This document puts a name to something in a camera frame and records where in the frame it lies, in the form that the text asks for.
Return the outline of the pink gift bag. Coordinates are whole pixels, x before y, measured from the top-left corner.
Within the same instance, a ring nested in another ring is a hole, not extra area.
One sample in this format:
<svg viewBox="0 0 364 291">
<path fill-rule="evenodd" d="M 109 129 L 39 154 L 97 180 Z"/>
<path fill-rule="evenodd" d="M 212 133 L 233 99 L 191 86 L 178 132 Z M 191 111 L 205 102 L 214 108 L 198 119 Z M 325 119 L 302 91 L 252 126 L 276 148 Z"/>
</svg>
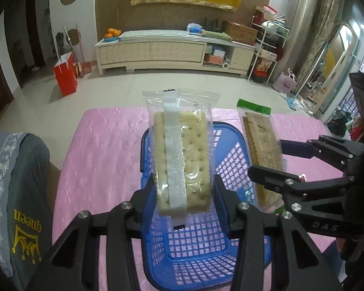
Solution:
<svg viewBox="0 0 364 291">
<path fill-rule="evenodd" d="M 288 69 L 282 72 L 275 79 L 272 87 L 279 93 L 289 94 L 297 85 L 297 80 L 293 72 Z"/>
</svg>

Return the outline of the arched floor mirror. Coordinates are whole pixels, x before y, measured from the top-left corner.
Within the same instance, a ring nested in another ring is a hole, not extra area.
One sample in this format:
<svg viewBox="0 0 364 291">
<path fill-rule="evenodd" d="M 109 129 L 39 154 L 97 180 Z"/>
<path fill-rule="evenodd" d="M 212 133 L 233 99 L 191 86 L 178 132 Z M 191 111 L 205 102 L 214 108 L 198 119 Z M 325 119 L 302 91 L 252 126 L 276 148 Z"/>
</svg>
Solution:
<svg viewBox="0 0 364 291">
<path fill-rule="evenodd" d="M 311 92 L 306 97 L 310 101 L 309 111 L 315 116 L 327 100 L 354 56 L 358 37 L 352 26 L 343 21 L 333 25 L 328 40 L 314 62 L 307 84 Z"/>
</svg>

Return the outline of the blue plastic basket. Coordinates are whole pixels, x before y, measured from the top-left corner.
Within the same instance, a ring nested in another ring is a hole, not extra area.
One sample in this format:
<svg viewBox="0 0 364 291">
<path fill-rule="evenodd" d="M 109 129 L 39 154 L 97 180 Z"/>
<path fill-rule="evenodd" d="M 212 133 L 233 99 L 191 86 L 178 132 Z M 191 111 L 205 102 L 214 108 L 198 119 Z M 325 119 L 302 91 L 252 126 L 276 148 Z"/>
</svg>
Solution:
<svg viewBox="0 0 364 291">
<path fill-rule="evenodd" d="M 225 188 L 240 200 L 256 203 L 254 186 L 247 175 L 250 160 L 243 134 L 223 121 L 214 122 L 215 172 Z M 158 290 L 213 290 L 231 284 L 237 239 L 229 239 L 220 227 L 215 207 L 189 216 L 189 227 L 174 231 L 171 219 L 157 211 L 147 213 L 144 274 Z"/>
</svg>

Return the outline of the cream tv cabinet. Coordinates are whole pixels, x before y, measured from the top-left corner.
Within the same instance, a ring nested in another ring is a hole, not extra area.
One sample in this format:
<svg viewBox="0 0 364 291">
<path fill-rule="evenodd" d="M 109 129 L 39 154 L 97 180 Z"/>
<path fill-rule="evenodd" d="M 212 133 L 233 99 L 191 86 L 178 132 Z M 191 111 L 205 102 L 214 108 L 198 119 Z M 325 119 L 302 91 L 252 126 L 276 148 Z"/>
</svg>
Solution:
<svg viewBox="0 0 364 291">
<path fill-rule="evenodd" d="M 115 41 L 95 45 L 101 74 L 110 68 L 127 71 L 180 69 L 224 72 L 246 76 L 255 46 L 193 35 L 182 30 L 137 30 Z"/>
</svg>

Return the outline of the green-edged cracker pack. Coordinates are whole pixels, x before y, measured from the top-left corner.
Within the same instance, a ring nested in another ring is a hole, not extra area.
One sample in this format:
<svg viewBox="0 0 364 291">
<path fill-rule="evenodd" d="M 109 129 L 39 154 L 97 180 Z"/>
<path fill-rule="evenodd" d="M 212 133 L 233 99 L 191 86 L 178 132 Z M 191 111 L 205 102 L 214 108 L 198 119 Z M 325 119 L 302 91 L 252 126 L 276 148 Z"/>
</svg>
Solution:
<svg viewBox="0 0 364 291">
<path fill-rule="evenodd" d="M 252 166 L 284 171 L 284 161 L 279 139 L 271 117 L 271 108 L 240 98 L 237 102 L 240 121 L 246 135 L 247 149 Z M 257 207 L 275 213 L 283 207 L 282 195 L 253 183 Z"/>
</svg>

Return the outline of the white metal shelf rack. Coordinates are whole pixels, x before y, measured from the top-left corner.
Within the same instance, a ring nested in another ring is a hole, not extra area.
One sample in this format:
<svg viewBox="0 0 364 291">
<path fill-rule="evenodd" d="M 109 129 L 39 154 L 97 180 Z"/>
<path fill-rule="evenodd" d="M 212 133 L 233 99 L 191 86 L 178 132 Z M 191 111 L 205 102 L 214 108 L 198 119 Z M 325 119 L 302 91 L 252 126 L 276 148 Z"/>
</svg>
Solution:
<svg viewBox="0 0 364 291">
<path fill-rule="evenodd" d="M 269 5 L 255 6 L 254 10 L 250 27 L 257 33 L 248 78 L 255 83 L 267 84 L 284 56 L 289 29 L 284 16 L 277 17 L 277 11 Z"/>
</svg>

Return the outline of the red paper bag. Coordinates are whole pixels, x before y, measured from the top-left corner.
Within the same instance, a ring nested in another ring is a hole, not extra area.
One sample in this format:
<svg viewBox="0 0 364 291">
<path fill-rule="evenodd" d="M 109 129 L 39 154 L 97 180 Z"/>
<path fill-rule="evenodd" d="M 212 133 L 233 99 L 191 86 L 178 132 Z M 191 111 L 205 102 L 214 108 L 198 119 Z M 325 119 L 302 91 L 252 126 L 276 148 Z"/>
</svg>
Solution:
<svg viewBox="0 0 364 291">
<path fill-rule="evenodd" d="M 72 52 L 62 55 L 53 67 L 53 72 L 63 97 L 77 91 L 77 67 Z"/>
</svg>

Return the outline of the pink quilted tablecloth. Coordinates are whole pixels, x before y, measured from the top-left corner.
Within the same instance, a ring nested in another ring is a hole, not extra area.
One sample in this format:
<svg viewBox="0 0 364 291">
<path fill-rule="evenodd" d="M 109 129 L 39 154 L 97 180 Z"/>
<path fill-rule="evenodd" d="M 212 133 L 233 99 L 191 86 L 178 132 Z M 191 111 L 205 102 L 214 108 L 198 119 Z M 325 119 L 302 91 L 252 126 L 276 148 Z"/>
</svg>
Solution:
<svg viewBox="0 0 364 291">
<path fill-rule="evenodd" d="M 212 115 L 242 133 L 235 109 L 215 108 Z M 58 182 L 53 239 L 80 211 L 110 211 L 146 185 L 149 170 L 141 168 L 141 139 L 148 126 L 145 107 L 98 108 L 83 114 Z"/>
</svg>

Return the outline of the cardboard box on cabinet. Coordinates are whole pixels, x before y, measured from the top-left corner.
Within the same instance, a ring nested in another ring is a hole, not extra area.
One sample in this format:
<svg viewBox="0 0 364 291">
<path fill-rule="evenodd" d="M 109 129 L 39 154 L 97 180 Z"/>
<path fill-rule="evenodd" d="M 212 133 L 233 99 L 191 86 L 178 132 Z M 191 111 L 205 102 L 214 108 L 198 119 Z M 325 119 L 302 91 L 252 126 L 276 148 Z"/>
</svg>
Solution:
<svg viewBox="0 0 364 291">
<path fill-rule="evenodd" d="M 254 28 L 235 22 L 229 22 L 227 20 L 222 22 L 222 30 L 229 35 L 232 40 L 248 45 L 253 45 L 255 43 L 258 34 L 258 31 Z"/>
</svg>

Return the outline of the grey sofa with cover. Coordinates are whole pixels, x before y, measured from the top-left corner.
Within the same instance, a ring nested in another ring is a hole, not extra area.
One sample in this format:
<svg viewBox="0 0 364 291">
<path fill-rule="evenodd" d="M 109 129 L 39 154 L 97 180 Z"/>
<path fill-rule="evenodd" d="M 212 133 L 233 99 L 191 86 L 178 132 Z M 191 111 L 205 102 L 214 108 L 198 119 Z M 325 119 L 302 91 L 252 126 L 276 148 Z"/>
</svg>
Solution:
<svg viewBox="0 0 364 291">
<path fill-rule="evenodd" d="M 0 132 L 0 269 L 25 290 L 52 246 L 50 153 L 30 133 Z"/>
</svg>

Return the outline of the bowl of oranges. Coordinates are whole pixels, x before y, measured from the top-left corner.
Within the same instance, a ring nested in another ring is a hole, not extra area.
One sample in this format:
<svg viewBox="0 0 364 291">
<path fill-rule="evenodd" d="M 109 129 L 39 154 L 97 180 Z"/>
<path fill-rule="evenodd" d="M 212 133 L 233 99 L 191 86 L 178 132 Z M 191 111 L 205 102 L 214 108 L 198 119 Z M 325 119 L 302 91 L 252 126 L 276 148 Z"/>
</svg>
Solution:
<svg viewBox="0 0 364 291">
<path fill-rule="evenodd" d="M 108 28 L 106 34 L 104 35 L 105 42 L 116 41 L 122 35 L 122 31 L 115 28 Z"/>
</svg>

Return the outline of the silver standing air conditioner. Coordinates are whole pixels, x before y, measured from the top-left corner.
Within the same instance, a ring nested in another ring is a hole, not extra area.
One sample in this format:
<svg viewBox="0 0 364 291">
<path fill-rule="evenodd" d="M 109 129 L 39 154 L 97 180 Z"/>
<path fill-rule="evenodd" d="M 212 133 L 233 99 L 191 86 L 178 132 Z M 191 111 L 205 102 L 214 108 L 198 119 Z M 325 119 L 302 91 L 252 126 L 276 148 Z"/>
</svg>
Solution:
<svg viewBox="0 0 364 291">
<path fill-rule="evenodd" d="M 304 51 L 317 2 L 318 0 L 289 0 L 289 10 L 285 17 L 289 33 L 283 46 L 283 57 L 273 70 L 274 78 L 287 71 L 288 68 L 295 71 L 295 65 Z"/>
</svg>

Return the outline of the clear pack white crackers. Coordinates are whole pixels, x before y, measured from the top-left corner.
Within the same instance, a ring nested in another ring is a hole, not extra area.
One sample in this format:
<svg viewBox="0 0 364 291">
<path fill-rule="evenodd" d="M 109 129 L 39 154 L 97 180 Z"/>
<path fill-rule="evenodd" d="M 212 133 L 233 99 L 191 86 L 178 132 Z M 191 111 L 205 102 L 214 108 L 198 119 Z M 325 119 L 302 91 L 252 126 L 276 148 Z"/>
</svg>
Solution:
<svg viewBox="0 0 364 291">
<path fill-rule="evenodd" d="M 214 125 L 220 94 L 169 89 L 142 94 L 149 113 L 149 141 L 157 208 L 174 229 L 212 204 Z"/>
</svg>

